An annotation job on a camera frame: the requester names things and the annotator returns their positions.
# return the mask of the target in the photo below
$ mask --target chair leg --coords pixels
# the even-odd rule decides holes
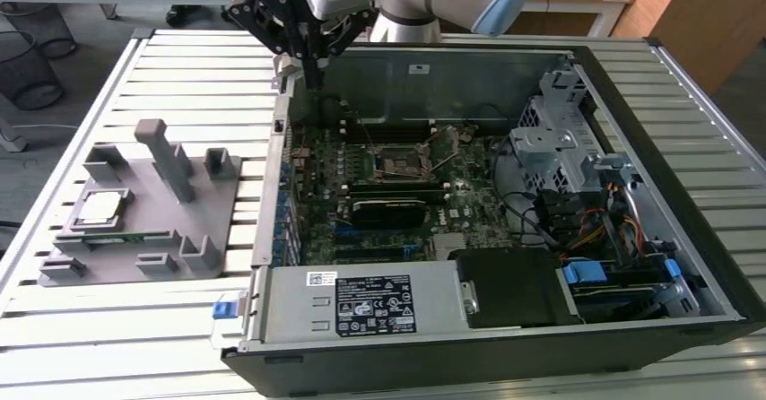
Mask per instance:
[[[27,140],[11,125],[0,118],[0,147],[9,152],[24,152]]]
[[[100,11],[104,13],[104,17],[114,21],[120,17],[118,14],[118,5],[116,4],[99,4]]]

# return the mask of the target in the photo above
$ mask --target mesh trash can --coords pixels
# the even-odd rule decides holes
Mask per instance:
[[[16,30],[35,36],[46,57],[55,59],[75,52],[75,37],[56,4],[1,3],[0,13]]]
[[[0,93],[22,110],[54,104],[64,88],[27,32],[0,32]]]

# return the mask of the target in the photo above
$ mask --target cable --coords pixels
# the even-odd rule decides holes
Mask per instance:
[[[0,227],[22,228],[22,222],[0,221]]]
[[[68,129],[80,129],[76,125],[64,125],[64,124],[39,124],[39,125],[16,125],[11,126],[12,128],[68,128]]]
[[[482,104],[479,104],[479,106],[477,106],[477,113],[479,113],[485,107],[493,109],[494,112],[498,114],[498,117],[502,117],[509,122],[513,122],[514,119],[510,116],[506,116],[498,105],[491,102],[483,102]]]
[[[503,205],[505,209],[514,214],[514,216],[517,218],[519,218],[523,222],[527,222],[529,225],[531,226],[531,228],[535,230],[535,232],[538,233],[538,235],[542,237],[542,239],[546,241],[546,243],[553,246],[554,248],[561,248],[562,247],[562,243],[559,243],[557,241],[557,239],[554,239],[551,237],[551,234],[549,234],[546,232],[545,229],[542,229],[542,227],[538,225],[537,222],[534,222],[527,216],[525,216],[525,214],[517,210],[517,208],[510,205],[507,203],[507,201],[505,200],[503,196],[501,195],[501,191],[498,191],[498,183],[497,183],[497,170],[498,170],[498,160],[501,159],[501,149],[503,148],[505,144],[509,143],[510,141],[510,137],[506,136],[503,141],[501,142],[501,145],[498,146],[498,154],[494,157],[494,165],[493,165],[493,189],[494,189],[494,193],[498,197],[498,199],[501,200],[501,204]]]
[[[551,11],[551,0],[546,0],[546,13],[542,15],[542,33],[549,35],[549,12]]]

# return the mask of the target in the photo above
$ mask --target metal table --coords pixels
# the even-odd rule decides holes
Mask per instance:
[[[662,48],[642,40],[446,36],[446,42],[587,44],[610,72],[749,279],[766,293],[766,164]],[[158,30],[132,39],[0,264],[0,398],[262,398],[210,343],[211,305],[247,287],[260,177],[272,117],[272,55],[240,31]],[[46,289],[38,267],[71,210],[91,144],[134,141],[162,117],[190,156],[244,157],[227,275],[175,283]],[[239,322],[218,345],[235,345]],[[766,341],[757,333],[697,348],[635,372],[413,389],[354,398],[762,398]]]

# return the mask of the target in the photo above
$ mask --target wire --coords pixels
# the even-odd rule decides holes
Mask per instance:
[[[503,114],[503,111],[501,110],[501,108],[498,107],[497,104],[491,103],[491,102],[483,102],[482,104],[479,104],[479,106],[477,107],[477,114],[482,111],[482,109],[485,107],[489,107],[490,109],[494,110],[494,112],[498,114],[498,117],[502,117],[505,120],[507,120],[509,122],[513,122],[514,119]]]
[[[525,212],[522,212],[522,214],[525,215],[525,217],[522,218],[522,223],[521,223],[521,232],[517,233],[511,233],[511,235],[518,234],[518,244],[522,245],[522,247],[527,247],[527,246],[541,246],[546,244],[546,240],[538,242],[538,243],[525,243],[525,236],[527,234],[534,235],[534,236],[539,236],[538,233],[535,232],[527,232],[527,230],[525,229],[525,220],[527,219],[527,213],[531,212],[533,210],[535,210],[534,207],[530,207]]]
[[[64,124],[38,124],[38,125],[16,125],[12,128],[67,128],[67,129],[80,129],[76,125]]]
[[[511,192],[506,192],[503,194],[503,196],[501,196],[501,199],[505,200],[510,196],[523,196],[527,200],[534,200],[535,198],[538,198],[538,196],[535,196],[531,192],[511,191]]]
[[[505,209],[514,214],[515,217],[518,217],[523,222],[527,222],[529,225],[531,226],[531,228],[535,230],[535,232],[538,233],[538,235],[542,237],[542,239],[546,241],[546,243],[553,246],[554,248],[561,248],[562,247],[562,243],[559,243],[557,241],[557,239],[554,239],[551,237],[551,234],[549,234],[546,232],[545,229],[542,229],[542,227],[538,225],[537,222],[534,222],[527,216],[525,216],[525,214],[513,206],[507,203],[507,201],[505,200],[507,198],[503,197],[501,195],[501,191],[498,190],[498,183],[497,183],[497,170],[498,170],[498,160],[501,159],[501,149],[503,148],[503,146],[510,142],[510,137],[506,136],[503,138],[503,141],[501,142],[501,145],[498,146],[498,154],[494,157],[494,163],[493,163],[493,189],[494,189],[494,193],[498,197],[498,199],[501,200],[501,204],[503,205]]]
[[[641,224],[626,214],[622,219],[627,224],[633,226],[633,232],[635,234],[635,249],[638,250],[638,255],[645,254],[645,229]]]
[[[0,227],[22,228],[22,222],[0,221]]]
[[[354,224],[346,221],[344,219],[335,218],[334,221],[344,223],[346,225],[351,225],[354,227]]]
[[[586,213],[583,214],[583,217],[579,220],[579,233],[578,233],[579,235],[582,235],[583,232],[586,231],[586,219],[591,213],[603,213],[603,209],[589,209],[589,210],[586,210]]]
[[[551,11],[551,0],[546,0],[546,13],[542,15],[542,33],[549,35],[549,12]]]

